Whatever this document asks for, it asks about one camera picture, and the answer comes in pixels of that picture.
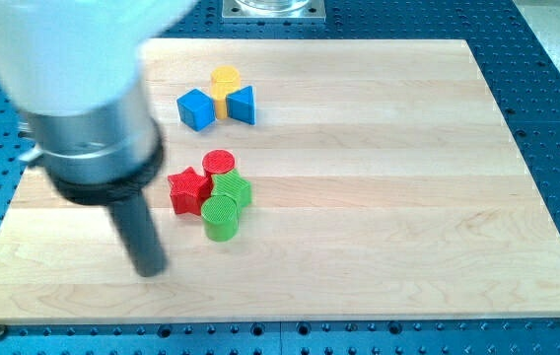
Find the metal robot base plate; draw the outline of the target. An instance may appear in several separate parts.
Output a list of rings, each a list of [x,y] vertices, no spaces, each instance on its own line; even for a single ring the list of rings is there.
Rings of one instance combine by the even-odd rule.
[[[222,19],[324,21],[324,0],[223,0]]]

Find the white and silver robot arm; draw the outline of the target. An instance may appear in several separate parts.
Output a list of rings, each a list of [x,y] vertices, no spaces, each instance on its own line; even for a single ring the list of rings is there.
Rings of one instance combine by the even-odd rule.
[[[0,84],[67,199],[139,197],[163,160],[140,47],[193,0],[0,1]]]

